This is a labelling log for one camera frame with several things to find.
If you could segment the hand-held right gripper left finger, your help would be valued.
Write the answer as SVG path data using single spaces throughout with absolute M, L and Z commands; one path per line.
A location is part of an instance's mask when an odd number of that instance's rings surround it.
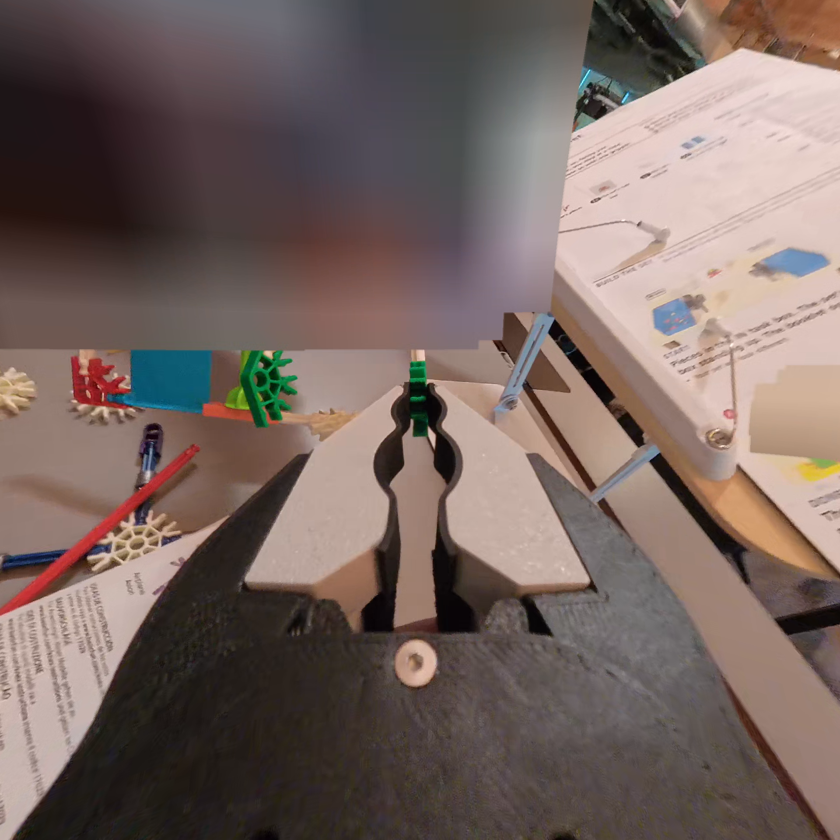
M 375 452 L 396 430 L 402 393 L 393 387 L 312 450 L 247 572 L 249 589 L 331 600 L 361 619 L 381 590 L 375 549 L 390 508 Z

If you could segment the white metal stand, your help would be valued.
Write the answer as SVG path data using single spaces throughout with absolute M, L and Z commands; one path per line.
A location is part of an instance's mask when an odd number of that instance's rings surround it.
M 541 352 L 544 341 L 550 335 L 550 329 L 554 321 L 555 318 L 551 312 L 535 312 L 533 314 L 532 325 L 521 345 L 499 401 L 493 409 L 495 419 L 498 419 L 502 414 L 512 412 L 518 407 L 519 397 L 527 383 L 530 370 Z M 624 483 L 625 480 L 658 455 L 660 455 L 660 451 L 656 443 L 646 442 L 643 446 L 636 448 L 633 455 L 618 470 L 592 490 L 589 495 L 590 501 L 599 505 L 608 493 Z

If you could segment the colourful construction toy model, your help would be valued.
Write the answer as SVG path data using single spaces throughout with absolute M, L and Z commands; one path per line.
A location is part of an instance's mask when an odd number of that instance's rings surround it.
M 235 386 L 221 402 L 213 401 L 213 353 L 206 351 L 132 350 L 131 373 L 81 350 L 70 360 L 72 395 L 95 420 L 129 410 L 151 409 L 251 422 L 257 428 L 283 424 L 306 427 L 323 441 L 354 415 L 336 410 L 296 413 L 288 397 L 298 394 L 297 377 L 286 373 L 291 359 L 280 350 L 241 351 Z

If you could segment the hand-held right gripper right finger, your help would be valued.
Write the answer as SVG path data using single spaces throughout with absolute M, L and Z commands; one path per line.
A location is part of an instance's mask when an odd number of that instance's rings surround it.
M 434 467 L 444 481 L 433 552 L 439 621 L 476 621 L 497 602 L 582 592 L 583 559 L 538 466 L 569 473 L 525 406 L 497 416 L 501 387 L 431 384 Z

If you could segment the white snowflake connector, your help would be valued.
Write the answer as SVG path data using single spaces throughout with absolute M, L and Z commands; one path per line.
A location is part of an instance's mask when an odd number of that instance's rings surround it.
M 1 418 L 18 416 L 37 398 L 36 383 L 28 374 L 8 367 L 1 371 Z

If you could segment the white instruction board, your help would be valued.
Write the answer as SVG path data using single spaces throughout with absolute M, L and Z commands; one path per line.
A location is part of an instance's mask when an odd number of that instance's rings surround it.
M 838 569 L 838 465 L 749 451 L 755 388 L 838 366 L 838 70 L 740 50 L 576 133 L 555 302 L 706 479 Z

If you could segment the toy instruction booklet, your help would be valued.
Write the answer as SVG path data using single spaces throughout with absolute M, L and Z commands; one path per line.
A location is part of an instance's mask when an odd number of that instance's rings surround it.
M 152 605 L 223 523 L 2 615 L 2 839 L 56 782 Z

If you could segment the red plastic rod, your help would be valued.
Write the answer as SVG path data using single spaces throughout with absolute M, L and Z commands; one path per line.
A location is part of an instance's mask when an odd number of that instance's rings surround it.
M 111 530 L 114 530 L 132 511 L 150 499 L 165 482 L 177 475 L 200 450 L 201 448 L 198 444 L 193 444 L 181 452 L 163 470 L 154 475 L 146 484 L 136 490 L 131 497 L 112 511 L 97 527 L 90 530 L 87 535 L 76 542 L 22 591 L 3 605 L 1 614 L 10 613 L 21 606 L 26 606 L 32 601 L 39 599 L 51 585 L 71 570 L 100 539 Z

